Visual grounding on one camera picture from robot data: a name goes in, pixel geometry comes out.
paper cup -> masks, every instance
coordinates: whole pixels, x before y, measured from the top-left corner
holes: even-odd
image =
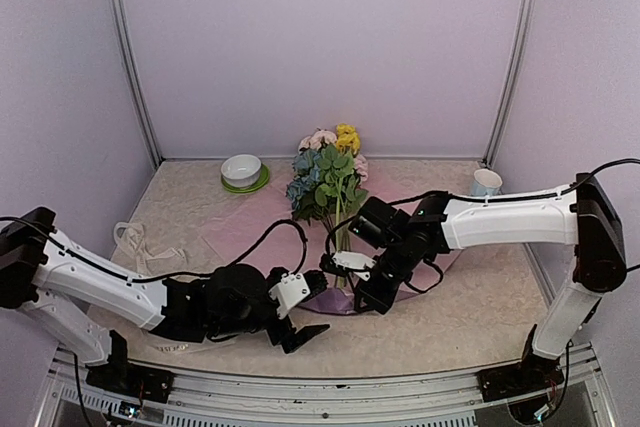
[[[502,187],[502,177],[493,170],[478,169],[473,173],[473,184],[471,184],[473,197],[496,195],[500,187]]]

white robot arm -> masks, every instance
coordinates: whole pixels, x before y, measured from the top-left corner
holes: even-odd
[[[191,282],[173,279],[175,273],[147,278],[82,248],[54,228],[54,217],[40,207],[0,232],[0,307],[24,312],[71,349],[89,368],[91,385],[134,397],[145,385],[143,398],[166,402],[172,375],[130,364],[125,339],[93,322],[70,297],[183,342],[221,342],[264,330],[272,345],[291,353],[329,328],[298,330],[288,315],[326,289],[320,271],[276,267],[265,278],[255,267],[233,262],[195,274]],[[294,222],[274,225],[283,223],[293,224],[306,243]]]
[[[422,261],[476,245],[551,242],[575,246],[575,261],[546,318],[534,326],[522,361],[511,368],[479,375],[485,400],[520,395],[560,383],[558,359],[580,326],[593,315],[603,295],[626,278],[620,219],[598,182],[579,174],[576,184],[495,197],[425,194],[412,215],[370,198],[349,230],[381,255],[337,252],[323,257],[323,270],[360,277],[355,308],[386,313],[399,286],[410,282]]]

lavender wall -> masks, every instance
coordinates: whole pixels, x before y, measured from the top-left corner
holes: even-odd
[[[108,254],[152,174],[108,0],[0,0],[0,214],[58,212]],[[24,427],[56,342],[0,310],[0,424]]]
[[[288,155],[357,124],[366,152],[481,157],[520,0],[125,0],[166,157]]]
[[[640,0],[537,0],[497,169],[509,191],[570,182],[602,162],[640,157]],[[640,262],[640,169],[598,176]],[[539,247],[558,287],[570,252]],[[588,326],[623,426],[638,425],[640,276],[605,297]]]

green saucer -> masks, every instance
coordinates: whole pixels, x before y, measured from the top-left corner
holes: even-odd
[[[251,184],[249,187],[233,187],[229,185],[224,177],[220,176],[220,181],[222,182],[222,187],[227,192],[231,192],[232,194],[251,194],[252,192],[256,192],[260,190],[262,187],[269,183],[269,178],[271,177],[271,172],[269,172],[269,167],[262,164],[262,168],[260,169],[260,177],[255,181],[254,184]]]

pink cloth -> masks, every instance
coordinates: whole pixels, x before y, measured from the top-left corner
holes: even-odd
[[[408,191],[397,184],[383,171],[371,172],[369,180],[363,185],[369,190],[370,196],[380,197],[391,201],[411,197],[420,192]],[[215,250],[224,262],[230,262],[252,245],[264,230],[275,220],[291,218],[291,203],[285,197],[286,185],[291,181],[291,175],[281,175],[273,178],[265,188],[252,194],[235,212],[221,218],[213,218],[201,229],[202,238]],[[413,212],[417,203],[407,204],[403,208]],[[307,259],[302,271],[318,269],[320,257],[324,252],[326,229],[320,222],[312,222],[311,226],[302,223],[309,239]],[[376,251],[365,242],[351,236],[351,249],[373,256]],[[273,267],[283,266],[288,270],[297,267],[302,252],[301,243],[296,231],[286,225],[279,226],[271,235],[249,255],[243,262],[258,268],[268,275]],[[452,252],[441,255],[436,262],[440,268],[446,270],[459,255]],[[412,284],[420,289],[426,289],[438,281],[438,274],[427,266],[418,267],[412,279]],[[413,291],[404,286],[398,293],[398,300],[413,297]],[[329,291],[312,299],[305,307],[324,313],[350,314],[353,313],[353,295],[349,289],[329,289]]]

